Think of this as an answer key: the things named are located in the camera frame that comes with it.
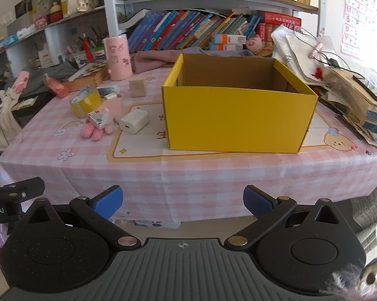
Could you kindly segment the yellow packing tape roll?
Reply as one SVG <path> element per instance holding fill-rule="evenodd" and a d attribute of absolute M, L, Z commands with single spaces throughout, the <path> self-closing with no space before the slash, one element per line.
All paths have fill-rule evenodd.
<path fill-rule="evenodd" d="M 102 105 L 102 98 L 96 87 L 85 86 L 70 101 L 72 112 L 77 118 L 83 118 Z"/>

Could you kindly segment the orange white box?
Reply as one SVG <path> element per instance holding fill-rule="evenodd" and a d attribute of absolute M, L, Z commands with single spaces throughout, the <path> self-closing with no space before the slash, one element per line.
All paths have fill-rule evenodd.
<path fill-rule="evenodd" d="M 213 44 L 245 44 L 245 35 L 231 35 L 231 34 L 214 34 L 211 37 Z"/>
<path fill-rule="evenodd" d="M 217 50 L 217 51 L 235 51 L 240 52 L 244 49 L 243 44 L 209 44 L 210 50 Z"/>

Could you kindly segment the beige cube block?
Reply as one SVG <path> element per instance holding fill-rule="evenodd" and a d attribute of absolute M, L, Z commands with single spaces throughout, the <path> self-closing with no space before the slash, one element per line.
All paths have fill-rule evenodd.
<path fill-rule="evenodd" d="M 129 90 L 132 98 L 145 97 L 145 81 L 143 79 L 130 80 Z"/>

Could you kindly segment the wooden chess board box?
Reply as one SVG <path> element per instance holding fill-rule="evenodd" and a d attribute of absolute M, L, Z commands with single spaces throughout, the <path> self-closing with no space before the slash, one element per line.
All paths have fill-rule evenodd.
<path fill-rule="evenodd" d="M 85 86 L 97 87 L 108 79 L 107 61 L 96 60 L 95 62 L 87 63 L 62 84 L 70 92 L 75 92 Z"/>

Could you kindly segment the grey clothing pile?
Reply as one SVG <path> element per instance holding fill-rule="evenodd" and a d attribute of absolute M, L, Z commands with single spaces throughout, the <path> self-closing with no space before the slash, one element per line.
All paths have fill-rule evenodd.
<path fill-rule="evenodd" d="M 63 62 L 49 68 L 35 69 L 31 71 L 20 71 L 13 80 L 5 85 L 5 93 L 11 97 L 18 96 L 20 99 L 28 99 L 49 92 L 49 88 L 45 85 L 45 74 L 59 82 L 67 81 L 77 70 L 69 62 Z M 20 94 L 13 91 L 13 85 L 17 78 L 28 78 L 28 82 L 24 90 Z"/>

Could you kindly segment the stack of papers and bags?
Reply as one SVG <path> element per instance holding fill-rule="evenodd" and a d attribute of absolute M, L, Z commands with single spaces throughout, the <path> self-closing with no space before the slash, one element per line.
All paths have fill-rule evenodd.
<path fill-rule="evenodd" d="M 377 72 L 345 61 L 328 36 L 315 37 L 300 27 L 281 25 L 271 37 L 274 55 L 306 84 L 322 88 L 321 99 L 377 147 Z"/>

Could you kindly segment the staples box with cat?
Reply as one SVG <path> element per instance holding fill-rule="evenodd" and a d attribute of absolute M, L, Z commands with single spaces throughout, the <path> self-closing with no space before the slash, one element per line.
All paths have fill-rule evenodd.
<path fill-rule="evenodd" d="M 109 126 L 112 123 L 112 119 L 106 109 L 88 113 L 88 120 L 98 130 L 103 130 L 106 126 Z"/>

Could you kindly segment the large white charger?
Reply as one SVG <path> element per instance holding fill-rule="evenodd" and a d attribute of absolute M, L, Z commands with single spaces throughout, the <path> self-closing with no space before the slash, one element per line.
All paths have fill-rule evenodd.
<path fill-rule="evenodd" d="M 149 112 L 143 109 L 133 109 L 118 122 L 120 129 L 130 134 L 137 134 L 148 123 Z"/>

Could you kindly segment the navy white spray bottle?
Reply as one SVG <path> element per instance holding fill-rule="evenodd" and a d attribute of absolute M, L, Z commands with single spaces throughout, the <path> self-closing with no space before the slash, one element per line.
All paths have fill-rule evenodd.
<path fill-rule="evenodd" d="M 102 98 L 106 97 L 107 95 L 111 95 L 111 94 L 114 94 L 117 97 L 120 95 L 120 89 L 117 86 L 115 86 L 115 85 L 99 86 L 97 88 L 97 90 L 99 92 L 99 95 Z"/>

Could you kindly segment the pink cylinder container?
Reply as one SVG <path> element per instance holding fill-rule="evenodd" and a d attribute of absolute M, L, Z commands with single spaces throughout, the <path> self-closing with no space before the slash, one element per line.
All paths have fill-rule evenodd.
<path fill-rule="evenodd" d="M 125 34 L 105 38 L 104 52 L 110 80 L 122 81 L 133 75 L 128 39 Z"/>

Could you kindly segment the white blue bookshelf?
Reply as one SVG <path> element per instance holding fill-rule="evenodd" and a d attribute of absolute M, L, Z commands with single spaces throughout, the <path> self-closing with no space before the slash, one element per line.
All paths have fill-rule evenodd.
<path fill-rule="evenodd" d="M 28 65 L 28 61 L 36 55 L 36 50 L 32 46 L 32 37 L 41 32 L 45 34 L 45 41 L 53 64 L 58 64 L 60 58 L 67 53 L 69 45 L 66 39 L 72 26 L 68 26 L 67 23 L 78 21 L 81 17 L 90 18 L 97 12 L 103 12 L 105 19 L 94 22 L 93 25 L 104 25 L 110 36 L 117 36 L 126 32 L 118 21 L 118 14 L 121 14 L 122 18 L 129 19 L 143 8 L 153 11 L 193 8 L 217 10 L 223 13 L 237 8 L 249 8 L 252 11 L 263 10 L 290 15 L 297 15 L 298 12 L 319 14 L 317 7 L 294 0 L 104 0 L 104 6 L 90 12 L 79 12 L 63 18 L 8 46 L 7 49 L 0 52 L 0 74 L 8 69 L 11 75 L 16 76 Z"/>

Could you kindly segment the small white plug adapter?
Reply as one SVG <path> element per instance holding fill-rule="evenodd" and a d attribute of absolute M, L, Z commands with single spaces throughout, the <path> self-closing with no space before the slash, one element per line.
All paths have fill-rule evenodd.
<path fill-rule="evenodd" d="M 104 98 L 106 100 L 116 99 L 118 95 L 116 93 L 109 93 L 108 95 L 105 95 Z"/>

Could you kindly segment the pink plush glove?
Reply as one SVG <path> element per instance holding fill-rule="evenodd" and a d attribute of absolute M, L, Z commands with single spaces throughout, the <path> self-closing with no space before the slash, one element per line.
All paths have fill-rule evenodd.
<path fill-rule="evenodd" d="M 100 141 L 105 135 L 113 134 L 123 115 L 122 108 L 121 98 L 104 100 L 97 110 L 88 113 L 86 123 L 80 132 L 81 137 Z"/>

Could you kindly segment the pink purple cloth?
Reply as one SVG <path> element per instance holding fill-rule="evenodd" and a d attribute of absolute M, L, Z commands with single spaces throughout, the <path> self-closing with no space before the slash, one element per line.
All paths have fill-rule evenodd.
<path fill-rule="evenodd" d="M 203 50 L 199 47 L 185 48 L 183 50 L 151 50 L 140 51 L 131 56 L 134 73 L 143 73 L 160 67 L 172 67 L 180 54 L 206 54 L 215 56 L 255 56 L 249 50 Z"/>

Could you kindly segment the upper orange white box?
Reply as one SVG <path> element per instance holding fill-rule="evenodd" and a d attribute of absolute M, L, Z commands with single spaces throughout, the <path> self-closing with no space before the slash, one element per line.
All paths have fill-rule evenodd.
<path fill-rule="evenodd" d="M 231 34 L 214 34 L 211 37 L 213 44 L 245 44 L 245 35 L 231 35 Z"/>

